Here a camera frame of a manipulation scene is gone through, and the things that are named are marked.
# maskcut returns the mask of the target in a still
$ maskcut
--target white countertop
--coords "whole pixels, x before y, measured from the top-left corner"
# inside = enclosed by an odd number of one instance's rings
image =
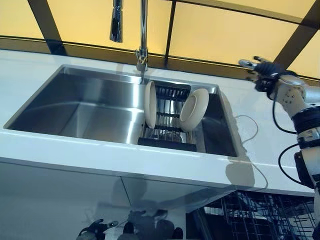
[[[272,101],[265,93],[257,92],[253,83],[244,80],[154,68],[145,74],[151,79],[163,77],[218,85],[232,110],[228,118],[234,122],[233,136],[239,157],[4,129],[4,124],[62,64],[138,75],[133,65],[0,50],[0,162],[221,188],[232,185],[273,193],[314,194],[312,189],[292,182],[280,171],[278,156],[297,142],[296,136],[276,128]],[[246,141],[257,127],[250,118],[240,115],[253,118],[258,125],[258,133],[251,140]],[[281,126],[294,129],[280,105],[276,117]],[[282,164],[288,174],[299,179],[293,157],[297,151],[298,148],[288,151]]]

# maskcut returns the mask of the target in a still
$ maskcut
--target bowl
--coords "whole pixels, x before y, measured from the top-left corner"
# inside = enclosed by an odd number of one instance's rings
[[[195,90],[186,99],[179,118],[180,128],[184,132],[191,132],[204,117],[209,103],[208,90]]]

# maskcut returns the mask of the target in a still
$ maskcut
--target dishwasher rack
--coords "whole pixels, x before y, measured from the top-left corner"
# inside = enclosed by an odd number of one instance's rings
[[[312,197],[235,191],[204,207],[223,216],[235,240],[312,240]]]

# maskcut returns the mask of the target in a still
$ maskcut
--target faucet head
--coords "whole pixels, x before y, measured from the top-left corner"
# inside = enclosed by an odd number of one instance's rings
[[[110,28],[110,40],[122,43],[122,6],[123,0],[113,0],[113,10]]]

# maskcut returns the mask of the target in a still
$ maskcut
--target dishwasher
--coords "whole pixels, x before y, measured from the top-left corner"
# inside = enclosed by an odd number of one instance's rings
[[[235,191],[186,215],[186,239],[312,240],[314,198]]]

